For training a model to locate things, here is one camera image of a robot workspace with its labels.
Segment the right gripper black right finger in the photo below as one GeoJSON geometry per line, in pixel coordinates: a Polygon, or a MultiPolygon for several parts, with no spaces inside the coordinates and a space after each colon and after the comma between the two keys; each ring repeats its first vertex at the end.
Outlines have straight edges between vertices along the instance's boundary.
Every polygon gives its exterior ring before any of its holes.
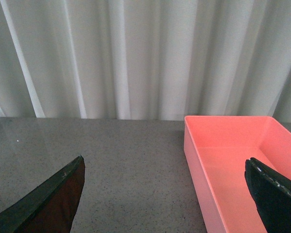
{"type": "Polygon", "coordinates": [[[244,176],[266,231],[291,233],[291,180],[253,157],[244,176]]]}

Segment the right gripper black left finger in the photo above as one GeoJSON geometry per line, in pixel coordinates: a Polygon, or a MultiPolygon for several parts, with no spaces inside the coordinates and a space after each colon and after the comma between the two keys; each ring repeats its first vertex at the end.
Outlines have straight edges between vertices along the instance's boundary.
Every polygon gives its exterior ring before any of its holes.
{"type": "Polygon", "coordinates": [[[0,233],[68,233],[85,182],[82,156],[0,213],[0,233]]]}

